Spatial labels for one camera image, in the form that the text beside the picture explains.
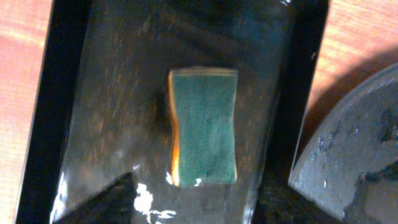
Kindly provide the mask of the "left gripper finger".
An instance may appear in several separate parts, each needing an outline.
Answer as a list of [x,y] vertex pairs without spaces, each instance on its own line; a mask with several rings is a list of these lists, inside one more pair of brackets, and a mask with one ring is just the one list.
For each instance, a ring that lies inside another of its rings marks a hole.
[[55,224],[130,224],[135,197],[133,175],[127,172]]

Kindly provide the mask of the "yellow green scrub sponge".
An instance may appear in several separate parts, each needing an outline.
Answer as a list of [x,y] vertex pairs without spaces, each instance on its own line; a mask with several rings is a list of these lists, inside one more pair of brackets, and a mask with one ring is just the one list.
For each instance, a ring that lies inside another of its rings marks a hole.
[[238,71],[230,68],[190,67],[169,72],[175,186],[236,182],[237,85]]

